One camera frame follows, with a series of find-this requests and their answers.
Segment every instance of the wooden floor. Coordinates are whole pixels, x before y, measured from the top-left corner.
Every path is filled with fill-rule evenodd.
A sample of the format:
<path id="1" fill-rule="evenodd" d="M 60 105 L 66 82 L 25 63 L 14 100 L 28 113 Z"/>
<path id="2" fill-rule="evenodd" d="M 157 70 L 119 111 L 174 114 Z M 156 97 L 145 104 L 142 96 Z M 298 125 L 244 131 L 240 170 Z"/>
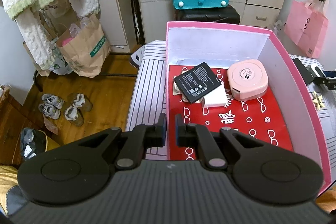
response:
<path id="1" fill-rule="evenodd" d="M 105 60 L 102 72 L 137 74 L 128 61 L 129 56 L 109 55 Z M 70 93 L 84 93 L 93 103 L 90 112 L 84 112 L 84 125 L 80 128 L 72 125 L 62 114 L 58 120 L 52 120 L 59 128 L 59 135 L 53 134 L 53 139 L 60 145 L 92 135 L 112 126 L 126 126 L 128 109 L 135 85 L 135 77 L 96 76 L 95 78 L 80 77 L 76 73 L 69 75 L 55 75 L 49 77 L 38 76 L 38 82 L 43 83 L 43 93 L 51 93 L 67 100 Z M 42 120 L 43 116 L 38 110 L 42 102 L 42 93 L 33 86 L 29 92 L 24 106 L 35 112 Z"/>

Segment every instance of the brown slipper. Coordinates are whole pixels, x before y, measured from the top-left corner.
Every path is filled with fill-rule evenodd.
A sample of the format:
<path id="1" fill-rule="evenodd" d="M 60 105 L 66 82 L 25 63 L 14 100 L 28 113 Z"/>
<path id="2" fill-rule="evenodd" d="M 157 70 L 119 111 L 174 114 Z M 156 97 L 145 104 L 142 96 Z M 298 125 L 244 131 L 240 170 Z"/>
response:
<path id="1" fill-rule="evenodd" d="M 74 107 L 77 107 L 81 111 L 89 112 L 93 105 L 89 98 L 82 93 L 72 93 L 68 96 L 68 101 L 72 102 Z"/>
<path id="2" fill-rule="evenodd" d="M 84 118 L 77 107 L 74 107 L 70 103 L 65 105 L 64 117 L 70 123 L 74 124 L 77 127 L 81 127 L 84 124 Z"/>

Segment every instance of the round label sticker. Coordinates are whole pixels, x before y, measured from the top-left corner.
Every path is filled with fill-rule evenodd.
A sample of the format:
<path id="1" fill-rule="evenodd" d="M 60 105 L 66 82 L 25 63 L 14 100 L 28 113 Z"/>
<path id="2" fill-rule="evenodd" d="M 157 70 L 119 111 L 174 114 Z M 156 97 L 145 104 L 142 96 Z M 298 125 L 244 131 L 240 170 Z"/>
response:
<path id="1" fill-rule="evenodd" d="M 245 69 L 242 69 L 240 72 L 239 72 L 239 76 L 241 79 L 244 79 L 246 81 L 248 80 L 251 80 L 253 77 L 254 77 L 254 71 L 250 68 L 245 68 Z"/>

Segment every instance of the striped fabric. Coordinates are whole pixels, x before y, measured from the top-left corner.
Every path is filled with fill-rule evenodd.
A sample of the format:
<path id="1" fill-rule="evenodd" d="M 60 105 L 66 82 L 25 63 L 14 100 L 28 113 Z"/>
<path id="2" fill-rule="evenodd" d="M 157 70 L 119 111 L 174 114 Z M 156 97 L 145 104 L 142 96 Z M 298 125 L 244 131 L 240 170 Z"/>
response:
<path id="1" fill-rule="evenodd" d="M 290 55 L 290 57 L 292 59 L 300 59 L 305 67 L 316 63 L 319 65 L 321 70 L 324 70 L 320 62 L 315 59 L 296 55 Z M 325 105 L 325 107 L 317 110 L 317 113 L 321 121 L 325 142 L 328 148 L 329 162 L 331 167 L 331 179 L 332 181 L 336 181 L 336 92 L 334 90 L 327 90 L 324 85 L 315 85 L 314 83 L 307 86 L 307 89 L 312 100 L 315 99 L 314 91 L 318 96 L 323 96 L 322 103 Z"/>
<path id="2" fill-rule="evenodd" d="M 138 124 L 154 124 L 166 107 L 166 42 L 153 41 L 142 47 L 141 64 L 128 112 L 126 131 Z M 166 160 L 167 148 L 149 148 L 146 159 Z"/>

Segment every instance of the red paper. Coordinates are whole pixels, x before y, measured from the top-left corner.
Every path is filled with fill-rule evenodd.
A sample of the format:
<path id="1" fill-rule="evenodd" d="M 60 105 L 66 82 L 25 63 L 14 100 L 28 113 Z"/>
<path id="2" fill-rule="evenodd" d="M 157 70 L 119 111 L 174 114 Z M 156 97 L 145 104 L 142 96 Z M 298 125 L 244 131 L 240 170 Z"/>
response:
<path id="1" fill-rule="evenodd" d="M 250 134 L 259 140 L 278 145 L 293 151 L 292 143 L 285 121 L 283 120 L 277 100 L 268 87 L 264 96 L 258 99 L 240 102 L 229 100 L 225 107 L 202 108 L 200 103 L 186 103 L 182 95 L 173 95 L 174 76 L 182 71 L 192 69 L 192 66 L 169 67 L 169 159 L 191 160 L 195 159 L 192 148 L 181 148 L 176 145 L 175 115 L 181 114 L 185 123 L 198 123 L 206 125 L 210 131 L 218 132 L 222 127 L 231 127 L 240 132 Z M 217 77 L 229 89 L 226 69 L 211 68 Z"/>

